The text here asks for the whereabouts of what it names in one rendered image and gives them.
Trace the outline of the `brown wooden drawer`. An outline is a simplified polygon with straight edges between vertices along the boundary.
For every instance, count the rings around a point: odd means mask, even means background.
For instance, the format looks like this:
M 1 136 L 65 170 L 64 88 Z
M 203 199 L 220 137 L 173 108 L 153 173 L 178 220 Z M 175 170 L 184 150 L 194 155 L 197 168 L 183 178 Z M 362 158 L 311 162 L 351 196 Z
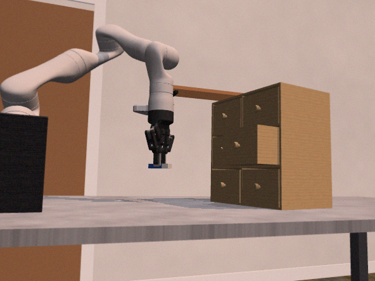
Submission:
M 244 170 L 242 203 L 280 208 L 279 169 Z
M 222 153 L 223 153 L 223 136 L 215 137 L 213 140 L 212 166 L 235 166 L 235 165 L 222 165 Z
M 214 170 L 212 200 L 241 203 L 241 170 Z
M 213 134 L 234 128 L 241 128 L 241 98 L 217 104 L 213 109 Z
M 222 165 L 279 165 L 279 127 L 251 125 L 223 134 Z
M 279 87 L 246 96 L 243 127 L 279 123 Z

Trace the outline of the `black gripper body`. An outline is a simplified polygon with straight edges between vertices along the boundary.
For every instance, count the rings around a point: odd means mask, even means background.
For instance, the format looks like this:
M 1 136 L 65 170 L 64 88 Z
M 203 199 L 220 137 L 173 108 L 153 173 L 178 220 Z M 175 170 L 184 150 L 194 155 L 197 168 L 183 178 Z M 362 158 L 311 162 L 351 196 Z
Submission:
M 174 112 L 169 110 L 163 109 L 155 109 L 148 111 L 148 123 L 151 124 L 150 129 L 152 126 L 155 126 L 155 136 L 156 141 L 160 141 L 160 132 L 161 129 L 169 130 L 170 131 L 170 124 L 174 122 Z

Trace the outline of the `brown wooden chest of drawers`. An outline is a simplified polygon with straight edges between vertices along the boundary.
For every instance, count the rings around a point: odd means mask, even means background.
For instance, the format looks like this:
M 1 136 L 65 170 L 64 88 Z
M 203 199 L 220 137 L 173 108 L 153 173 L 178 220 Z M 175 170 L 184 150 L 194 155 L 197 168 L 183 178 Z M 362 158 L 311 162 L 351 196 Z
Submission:
M 279 165 L 212 166 L 213 109 L 217 104 L 241 98 L 241 127 L 245 96 L 279 87 Z M 242 203 L 244 170 L 279 169 L 280 208 Z M 212 200 L 214 170 L 241 170 L 241 203 Z M 212 103 L 210 202 L 267 209 L 332 208 L 330 93 L 279 82 Z

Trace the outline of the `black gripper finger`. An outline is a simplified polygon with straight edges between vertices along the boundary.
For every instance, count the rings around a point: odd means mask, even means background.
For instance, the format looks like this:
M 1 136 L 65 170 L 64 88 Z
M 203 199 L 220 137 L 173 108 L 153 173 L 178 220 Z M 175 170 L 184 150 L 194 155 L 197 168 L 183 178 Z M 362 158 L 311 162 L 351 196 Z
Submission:
M 145 136 L 146 140 L 148 143 L 148 148 L 149 150 L 152 150 L 153 153 L 153 166 L 161 166 L 162 162 L 162 145 L 163 145 L 163 140 L 164 140 L 164 135 L 165 135 L 165 129 L 161 129 L 160 132 L 160 141 L 156 141 L 156 134 L 155 134 L 155 126 L 152 126 L 151 129 L 145 130 Z M 153 146 L 152 146 L 153 145 Z
M 163 143 L 162 147 L 162 162 L 161 164 L 166 164 L 166 154 L 171 152 L 172 144 L 174 142 L 174 135 L 171 135 L 169 130 L 165 131 L 165 142 Z

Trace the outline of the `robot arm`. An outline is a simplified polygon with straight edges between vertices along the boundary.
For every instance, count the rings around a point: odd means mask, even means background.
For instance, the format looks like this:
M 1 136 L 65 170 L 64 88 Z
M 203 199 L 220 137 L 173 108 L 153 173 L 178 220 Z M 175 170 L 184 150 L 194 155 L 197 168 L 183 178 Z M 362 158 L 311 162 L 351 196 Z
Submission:
M 0 85 L 4 107 L 1 113 L 39 116 L 37 90 L 40 86 L 48 82 L 72 83 L 99 65 L 120 56 L 124 51 L 130 57 L 146 63 L 149 77 L 148 105 L 135 104 L 133 112 L 142 115 L 148 115 L 148 111 L 155 109 L 174 112 L 174 82 L 165 70 L 171 70 L 178 65 L 179 53 L 176 49 L 161 42 L 136 37 L 117 25 L 97 28 L 96 40 L 100 54 L 70 49 L 3 81 Z M 7 108 L 9 106 L 10 108 Z

